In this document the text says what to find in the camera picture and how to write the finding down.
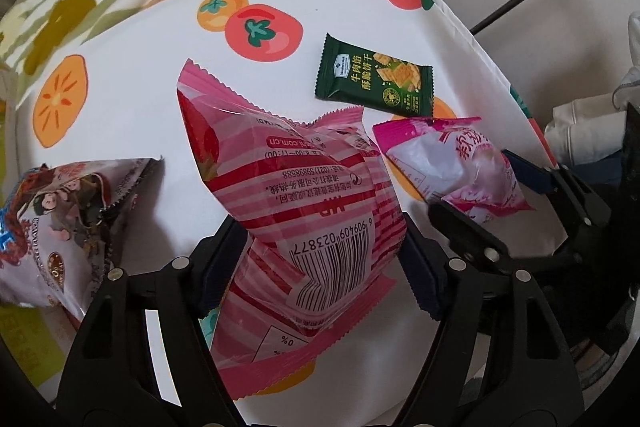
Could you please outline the pink white candy bag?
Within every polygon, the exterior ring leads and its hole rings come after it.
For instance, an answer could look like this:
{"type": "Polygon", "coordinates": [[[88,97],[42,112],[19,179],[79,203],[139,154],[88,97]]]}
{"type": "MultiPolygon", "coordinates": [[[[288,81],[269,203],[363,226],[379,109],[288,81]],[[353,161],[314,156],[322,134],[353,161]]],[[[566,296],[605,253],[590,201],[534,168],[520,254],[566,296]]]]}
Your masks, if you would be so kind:
{"type": "Polygon", "coordinates": [[[481,225],[527,211],[506,156],[471,118],[410,117],[376,124],[378,147],[431,204],[443,200],[481,225]]]}

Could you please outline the pink striped snack bag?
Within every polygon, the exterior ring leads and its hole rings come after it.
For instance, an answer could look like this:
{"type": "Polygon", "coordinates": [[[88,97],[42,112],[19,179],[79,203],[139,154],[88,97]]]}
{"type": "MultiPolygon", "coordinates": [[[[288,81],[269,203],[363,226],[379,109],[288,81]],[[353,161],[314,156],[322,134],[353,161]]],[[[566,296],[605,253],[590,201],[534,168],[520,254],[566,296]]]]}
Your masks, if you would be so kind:
{"type": "Polygon", "coordinates": [[[314,361],[376,306],[407,225],[361,108],[292,121],[194,63],[177,96],[203,183],[247,231],[210,348],[241,399],[314,361]]]}

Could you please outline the grey cartoon snack bag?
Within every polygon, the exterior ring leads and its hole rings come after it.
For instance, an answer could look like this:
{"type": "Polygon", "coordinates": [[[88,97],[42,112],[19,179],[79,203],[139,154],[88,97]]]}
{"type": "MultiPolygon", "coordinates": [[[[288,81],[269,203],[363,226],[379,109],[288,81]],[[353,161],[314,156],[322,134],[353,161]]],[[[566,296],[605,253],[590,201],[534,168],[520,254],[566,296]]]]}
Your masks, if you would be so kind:
{"type": "Polygon", "coordinates": [[[1,300],[82,320],[120,265],[124,228],[154,158],[29,170],[1,207],[1,300]]]}

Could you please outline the dark green biscuit packet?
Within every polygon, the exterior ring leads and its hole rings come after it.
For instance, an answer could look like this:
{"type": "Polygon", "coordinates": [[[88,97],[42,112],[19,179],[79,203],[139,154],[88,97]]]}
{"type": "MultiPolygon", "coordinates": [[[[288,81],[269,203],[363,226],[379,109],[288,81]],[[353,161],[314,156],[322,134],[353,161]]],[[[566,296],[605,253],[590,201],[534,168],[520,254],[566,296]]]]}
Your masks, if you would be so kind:
{"type": "Polygon", "coordinates": [[[327,35],[314,95],[398,116],[431,117],[433,69],[327,35]]]}

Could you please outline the white clothes pile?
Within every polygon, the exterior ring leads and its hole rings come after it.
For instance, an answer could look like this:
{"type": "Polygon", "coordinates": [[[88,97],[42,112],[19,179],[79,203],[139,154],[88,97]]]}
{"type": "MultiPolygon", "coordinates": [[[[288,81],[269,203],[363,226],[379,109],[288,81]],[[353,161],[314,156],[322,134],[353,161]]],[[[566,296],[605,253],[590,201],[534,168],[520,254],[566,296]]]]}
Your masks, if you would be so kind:
{"type": "Polygon", "coordinates": [[[626,108],[639,108],[639,12],[628,20],[631,68],[611,93],[576,98],[552,110],[544,129],[555,159],[565,165],[586,165],[623,146],[626,108]]]}

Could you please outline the green cardboard box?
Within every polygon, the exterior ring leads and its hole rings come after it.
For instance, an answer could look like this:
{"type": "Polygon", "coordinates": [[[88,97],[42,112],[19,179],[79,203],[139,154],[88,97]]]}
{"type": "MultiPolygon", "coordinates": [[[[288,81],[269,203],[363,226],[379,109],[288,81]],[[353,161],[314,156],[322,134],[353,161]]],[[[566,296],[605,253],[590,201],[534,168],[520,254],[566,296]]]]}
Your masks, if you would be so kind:
{"type": "MultiPolygon", "coordinates": [[[[17,73],[1,65],[1,273],[20,263],[18,222],[10,215],[12,192],[20,177],[16,145],[17,73]]],[[[55,310],[42,312],[31,305],[21,305],[1,284],[1,339],[28,381],[51,401],[58,392],[64,364],[60,343],[52,334],[49,319],[55,310]]]]}

